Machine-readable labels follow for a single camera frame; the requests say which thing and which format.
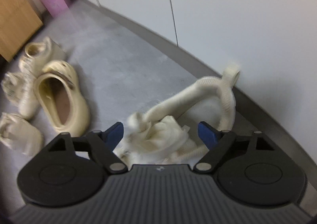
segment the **brown insole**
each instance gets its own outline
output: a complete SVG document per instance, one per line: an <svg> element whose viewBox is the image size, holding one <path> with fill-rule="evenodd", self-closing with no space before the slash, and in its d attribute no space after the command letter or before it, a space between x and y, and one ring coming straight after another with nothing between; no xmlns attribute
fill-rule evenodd
<svg viewBox="0 0 317 224"><path fill-rule="evenodd" d="M70 112L70 101L68 98L67 91L63 83L56 78L49 79L49 86L52 91L53 100L56 105L58 117L61 123L65 124Z"/></svg>

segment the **gray floor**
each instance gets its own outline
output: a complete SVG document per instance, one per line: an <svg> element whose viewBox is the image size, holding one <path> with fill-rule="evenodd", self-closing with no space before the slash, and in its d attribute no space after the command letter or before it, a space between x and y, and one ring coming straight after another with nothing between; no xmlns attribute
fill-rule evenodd
<svg viewBox="0 0 317 224"><path fill-rule="evenodd" d="M49 22L33 40L40 41L46 35L67 52L68 62L79 75L81 91L91 109L90 130L105 130L117 121L125 123L131 113L146 111L196 80L165 54L82 1ZM17 63L18 60L10 63L6 71L18 71ZM2 91L0 109L17 112ZM45 143L54 138L42 109L31 123L44 134ZM254 130L237 113L234 131L249 135ZM7 215L24 205L15 179L29 160L0 144L1 210ZM302 206L310 214L316 214L316 202L316 190L309 185Z"/></svg>

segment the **pull tab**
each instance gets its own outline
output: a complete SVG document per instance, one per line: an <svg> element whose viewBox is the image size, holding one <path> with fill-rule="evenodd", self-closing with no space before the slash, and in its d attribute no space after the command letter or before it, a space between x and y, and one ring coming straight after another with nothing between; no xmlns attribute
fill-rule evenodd
<svg viewBox="0 0 317 224"><path fill-rule="evenodd" d="M240 76L240 68L238 65L230 65L222 74L223 82L227 83L231 88L236 84Z"/></svg>

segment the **baseboard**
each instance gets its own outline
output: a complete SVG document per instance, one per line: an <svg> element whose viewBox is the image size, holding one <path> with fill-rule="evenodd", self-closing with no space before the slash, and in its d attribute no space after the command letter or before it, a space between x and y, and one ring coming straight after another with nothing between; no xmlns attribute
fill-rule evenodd
<svg viewBox="0 0 317 224"><path fill-rule="evenodd" d="M88 0L82 1L140 36L195 77L219 76L219 74L195 58L189 52L181 49L176 44L167 41L151 30L107 8L98 7ZM305 150L267 112L253 102L242 91L237 88L233 88L233 93L237 102L237 111L256 128L266 133L283 151L285 151L287 155L290 156L305 171L308 180L314 188L317 189L317 165L305 152Z"/></svg>

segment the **gray ribbed panel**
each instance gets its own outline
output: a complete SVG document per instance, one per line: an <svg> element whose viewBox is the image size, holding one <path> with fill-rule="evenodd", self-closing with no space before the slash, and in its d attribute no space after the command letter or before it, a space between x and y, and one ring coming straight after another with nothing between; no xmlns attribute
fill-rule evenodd
<svg viewBox="0 0 317 224"><path fill-rule="evenodd" d="M137 165L111 176L89 200L48 209L26 205L10 219L16 224L302 224L310 217L291 204L254 209L223 195L212 177L186 165Z"/></svg>

